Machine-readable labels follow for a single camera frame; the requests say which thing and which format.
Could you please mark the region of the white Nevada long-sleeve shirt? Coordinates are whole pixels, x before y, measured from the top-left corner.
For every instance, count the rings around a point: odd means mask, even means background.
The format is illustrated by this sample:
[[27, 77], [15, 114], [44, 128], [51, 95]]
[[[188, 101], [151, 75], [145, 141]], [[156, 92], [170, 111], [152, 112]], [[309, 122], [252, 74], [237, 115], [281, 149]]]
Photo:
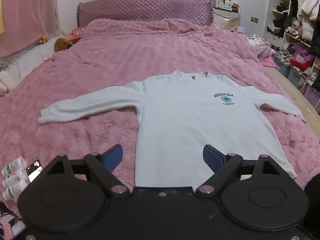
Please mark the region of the white Nevada long-sleeve shirt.
[[56, 102], [41, 111], [39, 123], [135, 108], [135, 182], [140, 187], [199, 187], [213, 174], [202, 157], [206, 145], [249, 160], [267, 154], [295, 178], [273, 127], [261, 113], [263, 106], [302, 115], [280, 94], [244, 87], [223, 75], [175, 71]]

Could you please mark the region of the black smartphone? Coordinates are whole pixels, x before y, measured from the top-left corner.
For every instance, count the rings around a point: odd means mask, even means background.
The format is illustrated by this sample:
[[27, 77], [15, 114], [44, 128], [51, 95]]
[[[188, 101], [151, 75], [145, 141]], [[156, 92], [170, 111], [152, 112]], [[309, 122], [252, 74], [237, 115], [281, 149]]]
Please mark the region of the black smartphone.
[[32, 182], [41, 172], [43, 168], [39, 160], [33, 162], [30, 166], [26, 168], [28, 179]]

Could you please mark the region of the white bottle upper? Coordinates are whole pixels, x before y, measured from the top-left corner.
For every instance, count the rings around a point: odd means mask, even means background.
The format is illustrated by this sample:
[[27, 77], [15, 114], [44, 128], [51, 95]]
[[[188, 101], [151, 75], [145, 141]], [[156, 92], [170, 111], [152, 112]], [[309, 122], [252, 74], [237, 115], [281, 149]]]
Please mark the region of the white bottle upper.
[[5, 165], [5, 167], [1, 170], [1, 175], [5, 178], [11, 174], [14, 174], [20, 168], [25, 168], [26, 163], [22, 157], [18, 157], [17, 159], [9, 162]]

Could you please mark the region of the white bottle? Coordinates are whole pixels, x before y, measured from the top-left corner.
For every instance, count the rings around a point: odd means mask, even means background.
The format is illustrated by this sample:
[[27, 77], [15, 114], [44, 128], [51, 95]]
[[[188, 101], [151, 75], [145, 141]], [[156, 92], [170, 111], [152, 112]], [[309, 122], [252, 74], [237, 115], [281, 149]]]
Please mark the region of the white bottle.
[[24, 169], [19, 169], [16, 171], [15, 174], [11, 174], [9, 176], [7, 176], [3, 181], [2, 181], [2, 185], [4, 188], [8, 188], [12, 185], [17, 184], [20, 181], [28, 181], [28, 175], [26, 170]]
[[24, 180], [19, 181], [18, 183], [11, 185], [3, 192], [3, 198], [6, 201], [17, 202], [20, 194], [28, 186], [28, 183]]
[[1, 170], [1, 175], [5, 178], [11, 174], [14, 174], [20, 168], [25, 168], [26, 163], [22, 157], [18, 157], [17, 159], [9, 162], [5, 165], [5, 167]]

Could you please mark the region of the white bottle middle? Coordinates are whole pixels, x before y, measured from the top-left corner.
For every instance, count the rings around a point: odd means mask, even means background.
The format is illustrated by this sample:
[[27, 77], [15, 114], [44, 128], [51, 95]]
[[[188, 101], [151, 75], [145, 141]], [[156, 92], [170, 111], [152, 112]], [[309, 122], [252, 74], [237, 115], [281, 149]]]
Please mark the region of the white bottle middle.
[[15, 174], [11, 174], [9, 176], [7, 176], [3, 181], [2, 181], [2, 185], [4, 188], [8, 188], [12, 185], [17, 184], [20, 181], [28, 181], [28, 175], [26, 170], [24, 169], [19, 169], [16, 171]]

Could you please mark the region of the white bottle lower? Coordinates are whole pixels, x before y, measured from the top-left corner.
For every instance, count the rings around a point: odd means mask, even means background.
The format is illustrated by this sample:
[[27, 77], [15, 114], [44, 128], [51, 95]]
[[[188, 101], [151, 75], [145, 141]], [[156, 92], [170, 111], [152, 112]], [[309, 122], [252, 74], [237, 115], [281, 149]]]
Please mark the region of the white bottle lower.
[[18, 183], [11, 185], [3, 192], [3, 198], [6, 201], [17, 202], [20, 194], [28, 186], [28, 183], [24, 180], [19, 181]]

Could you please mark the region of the pink fluffy bed blanket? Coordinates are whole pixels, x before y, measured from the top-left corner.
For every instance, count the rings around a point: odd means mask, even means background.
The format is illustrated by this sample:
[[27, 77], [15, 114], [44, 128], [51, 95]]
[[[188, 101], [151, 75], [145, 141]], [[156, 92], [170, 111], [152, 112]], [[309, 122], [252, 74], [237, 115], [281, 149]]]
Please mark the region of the pink fluffy bed blanket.
[[18, 157], [44, 165], [58, 154], [80, 159], [121, 144], [125, 155], [116, 175], [132, 186], [138, 132], [133, 108], [46, 125], [38, 123], [40, 111], [63, 99], [175, 70], [222, 74], [240, 85], [282, 93], [240, 34], [184, 20], [95, 20], [77, 44], [54, 54], [1, 99], [1, 167]]

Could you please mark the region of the grey plush toy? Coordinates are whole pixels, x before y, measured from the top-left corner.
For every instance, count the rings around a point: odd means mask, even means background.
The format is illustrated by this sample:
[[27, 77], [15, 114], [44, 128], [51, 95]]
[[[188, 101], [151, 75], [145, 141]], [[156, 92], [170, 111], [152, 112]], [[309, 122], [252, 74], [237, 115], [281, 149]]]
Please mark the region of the grey plush toy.
[[268, 42], [257, 44], [254, 48], [259, 61], [272, 55], [273, 50]]

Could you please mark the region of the brown plush toy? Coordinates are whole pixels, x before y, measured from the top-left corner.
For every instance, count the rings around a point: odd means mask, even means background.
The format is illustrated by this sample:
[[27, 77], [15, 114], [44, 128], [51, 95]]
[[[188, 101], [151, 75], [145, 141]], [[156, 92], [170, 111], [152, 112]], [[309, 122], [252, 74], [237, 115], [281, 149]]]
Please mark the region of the brown plush toy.
[[58, 38], [55, 41], [54, 44], [54, 51], [58, 52], [58, 51], [62, 51], [62, 50], [67, 50], [69, 48], [71, 48], [71, 46], [73, 45], [73, 43], [65, 38]]

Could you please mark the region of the cluttered bedside table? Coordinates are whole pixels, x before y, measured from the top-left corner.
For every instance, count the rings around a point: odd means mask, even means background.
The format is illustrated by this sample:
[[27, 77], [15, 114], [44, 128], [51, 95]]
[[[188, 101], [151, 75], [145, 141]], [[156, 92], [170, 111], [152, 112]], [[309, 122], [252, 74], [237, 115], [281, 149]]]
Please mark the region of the cluttered bedside table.
[[240, 5], [232, 0], [212, 0], [212, 27], [236, 31], [240, 26]]

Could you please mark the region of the purple quilted headboard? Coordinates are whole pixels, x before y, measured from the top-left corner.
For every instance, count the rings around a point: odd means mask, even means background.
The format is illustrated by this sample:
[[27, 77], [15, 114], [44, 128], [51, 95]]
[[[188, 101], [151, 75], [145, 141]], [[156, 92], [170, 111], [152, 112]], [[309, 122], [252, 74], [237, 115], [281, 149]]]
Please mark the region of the purple quilted headboard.
[[183, 19], [210, 26], [213, 21], [211, 0], [95, 0], [79, 3], [78, 27], [106, 18], [119, 21], [160, 21]]

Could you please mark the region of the cream open wardrobe shelf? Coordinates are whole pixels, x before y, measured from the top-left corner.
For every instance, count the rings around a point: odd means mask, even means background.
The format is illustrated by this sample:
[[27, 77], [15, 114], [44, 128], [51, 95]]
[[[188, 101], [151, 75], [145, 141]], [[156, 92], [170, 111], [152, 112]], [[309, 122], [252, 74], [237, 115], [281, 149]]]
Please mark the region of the cream open wardrobe shelf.
[[268, 0], [263, 37], [277, 50], [276, 65], [319, 110], [319, 57], [312, 53], [316, 21], [298, 16], [298, 0]]

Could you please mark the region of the pink curtain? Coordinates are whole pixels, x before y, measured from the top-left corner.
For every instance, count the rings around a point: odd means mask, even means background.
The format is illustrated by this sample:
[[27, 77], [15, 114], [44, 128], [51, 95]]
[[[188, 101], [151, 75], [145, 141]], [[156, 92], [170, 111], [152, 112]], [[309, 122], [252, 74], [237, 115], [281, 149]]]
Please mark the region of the pink curtain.
[[56, 0], [1, 0], [1, 57], [52, 35], [58, 28]]

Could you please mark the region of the white hanging jacket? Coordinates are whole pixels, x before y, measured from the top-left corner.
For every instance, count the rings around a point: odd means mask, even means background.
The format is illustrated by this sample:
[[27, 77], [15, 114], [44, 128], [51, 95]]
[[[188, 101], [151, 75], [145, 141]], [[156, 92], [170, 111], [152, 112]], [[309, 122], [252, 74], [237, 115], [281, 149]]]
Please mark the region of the white hanging jacket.
[[307, 16], [310, 21], [316, 21], [319, 10], [319, 0], [298, 0], [298, 16]]

